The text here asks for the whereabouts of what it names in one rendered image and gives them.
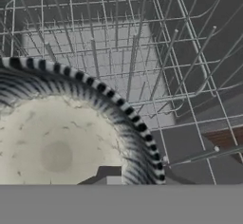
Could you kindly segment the black and white striped bowl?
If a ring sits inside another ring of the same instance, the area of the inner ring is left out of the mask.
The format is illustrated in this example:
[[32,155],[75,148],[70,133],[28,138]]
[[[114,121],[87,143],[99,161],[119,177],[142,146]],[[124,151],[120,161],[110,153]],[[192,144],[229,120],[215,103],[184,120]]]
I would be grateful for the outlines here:
[[162,185],[149,127],[116,90],[45,59],[0,57],[0,185],[76,185],[120,166],[124,185]]

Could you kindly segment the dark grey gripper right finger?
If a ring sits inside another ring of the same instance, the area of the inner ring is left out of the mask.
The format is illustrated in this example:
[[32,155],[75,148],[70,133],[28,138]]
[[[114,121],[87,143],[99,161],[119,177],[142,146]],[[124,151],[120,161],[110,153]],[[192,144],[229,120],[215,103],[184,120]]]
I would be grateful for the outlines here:
[[170,168],[165,169],[166,177],[170,178],[171,180],[180,183],[180,184],[188,184],[188,185],[195,185],[195,183],[185,177],[181,177],[176,175]]

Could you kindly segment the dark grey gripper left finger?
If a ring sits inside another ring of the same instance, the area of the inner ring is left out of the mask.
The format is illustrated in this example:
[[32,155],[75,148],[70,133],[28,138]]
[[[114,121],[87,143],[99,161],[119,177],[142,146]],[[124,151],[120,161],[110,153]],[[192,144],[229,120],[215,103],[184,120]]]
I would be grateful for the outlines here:
[[80,185],[95,184],[107,177],[120,177],[121,175],[122,168],[120,166],[100,166],[95,176],[80,182]]

